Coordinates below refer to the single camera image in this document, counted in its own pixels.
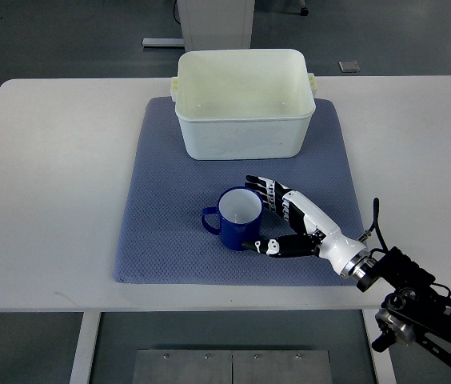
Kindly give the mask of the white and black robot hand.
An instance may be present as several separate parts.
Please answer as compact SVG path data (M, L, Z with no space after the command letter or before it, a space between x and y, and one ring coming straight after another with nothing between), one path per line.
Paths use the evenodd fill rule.
M243 246L272 258L317 256L329 261L344 278L352 277L364 259L365 245L346 237L325 212L304 194L272 179L247 175L245 186L258 192L266 209L294 231L271 239L246 241Z

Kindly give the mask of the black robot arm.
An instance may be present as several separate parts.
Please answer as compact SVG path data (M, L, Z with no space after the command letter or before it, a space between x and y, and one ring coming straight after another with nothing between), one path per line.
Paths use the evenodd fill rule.
M379 260L355 256L341 275L356 280L362 292L380 278L394 288L375 315L381 335L372 342L373 350L416 342L451 368L451 296L435 291L433 275L396 247Z

